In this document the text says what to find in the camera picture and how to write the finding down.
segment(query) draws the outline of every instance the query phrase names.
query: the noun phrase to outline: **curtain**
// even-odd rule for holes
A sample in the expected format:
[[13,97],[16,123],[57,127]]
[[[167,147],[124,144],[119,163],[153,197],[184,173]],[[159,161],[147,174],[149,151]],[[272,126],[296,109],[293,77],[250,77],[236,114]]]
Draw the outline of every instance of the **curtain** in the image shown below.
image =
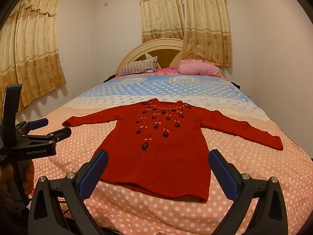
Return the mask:
[[66,84],[57,49],[58,1],[20,0],[0,31],[0,98],[7,85],[22,84],[20,111]]
[[231,38],[225,0],[184,0],[183,59],[231,66]]
[[142,43],[160,38],[184,38],[182,0],[140,0]]

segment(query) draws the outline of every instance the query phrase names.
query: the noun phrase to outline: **sweater sleeve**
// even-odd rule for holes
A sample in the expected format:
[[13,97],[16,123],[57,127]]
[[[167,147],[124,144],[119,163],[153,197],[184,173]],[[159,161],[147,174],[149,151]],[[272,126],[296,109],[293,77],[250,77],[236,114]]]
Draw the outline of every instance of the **sweater sleeve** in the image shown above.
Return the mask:
[[210,111],[204,108],[201,108],[201,110],[201,127],[239,136],[276,150],[283,150],[283,144],[279,136],[272,136],[268,132],[254,128],[246,121],[237,121],[226,117],[218,110]]
[[118,120],[122,115],[124,115],[129,109],[131,105],[123,105],[118,106],[106,110],[99,111],[97,113],[93,113],[90,115],[86,115],[84,117],[70,117],[65,120],[62,125],[63,126],[80,126],[83,124],[100,124],[100,123],[108,123],[111,121]]

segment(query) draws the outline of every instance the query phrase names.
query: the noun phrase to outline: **gripper handle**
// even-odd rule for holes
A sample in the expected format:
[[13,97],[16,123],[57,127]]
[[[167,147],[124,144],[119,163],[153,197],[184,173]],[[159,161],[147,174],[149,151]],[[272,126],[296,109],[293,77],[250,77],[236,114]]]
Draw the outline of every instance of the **gripper handle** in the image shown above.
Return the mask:
[[22,182],[25,178],[25,171],[28,167],[29,160],[25,161],[12,161],[12,166],[14,170],[13,177],[7,181],[9,192],[13,199],[23,201],[15,202],[19,210],[24,209],[28,206],[30,200],[28,196],[25,195]]

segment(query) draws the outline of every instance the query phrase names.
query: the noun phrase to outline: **bed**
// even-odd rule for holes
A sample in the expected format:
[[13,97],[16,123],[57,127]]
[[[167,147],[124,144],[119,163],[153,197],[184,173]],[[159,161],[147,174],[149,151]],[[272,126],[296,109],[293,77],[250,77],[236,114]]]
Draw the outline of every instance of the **bed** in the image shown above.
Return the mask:
[[[183,41],[158,39],[142,44],[121,62],[117,73],[129,62],[158,56],[159,68],[177,67]],[[194,106],[219,110],[222,114],[281,137],[283,151],[209,129],[202,129],[208,148],[218,149],[241,173],[253,178],[279,179],[285,198],[289,234],[296,234],[313,210],[313,162],[245,94],[228,80],[209,76],[183,76],[175,73],[127,75],[98,85],[50,113],[49,125],[33,133],[46,134],[60,129],[71,116],[85,116],[103,109],[158,98],[182,100]],[[65,177],[89,161],[93,152],[115,127],[116,122],[82,125],[72,128],[70,138],[57,145],[57,155],[34,160],[35,181]],[[99,181],[92,196],[84,201],[101,227],[121,234],[166,235],[211,234],[232,205],[214,174],[211,174],[209,198],[205,203],[172,201],[145,195],[122,186]],[[248,226],[257,200],[253,201],[237,231]]]

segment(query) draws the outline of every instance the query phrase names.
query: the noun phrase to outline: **headboard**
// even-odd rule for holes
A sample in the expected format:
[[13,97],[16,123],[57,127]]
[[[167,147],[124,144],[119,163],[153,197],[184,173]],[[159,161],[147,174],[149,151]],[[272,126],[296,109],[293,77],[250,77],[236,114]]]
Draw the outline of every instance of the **headboard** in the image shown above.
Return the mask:
[[179,61],[183,57],[183,43],[183,40],[171,38],[161,38],[143,43],[123,59],[116,70],[116,74],[131,62],[145,60],[154,56],[157,56],[158,69],[178,68]]

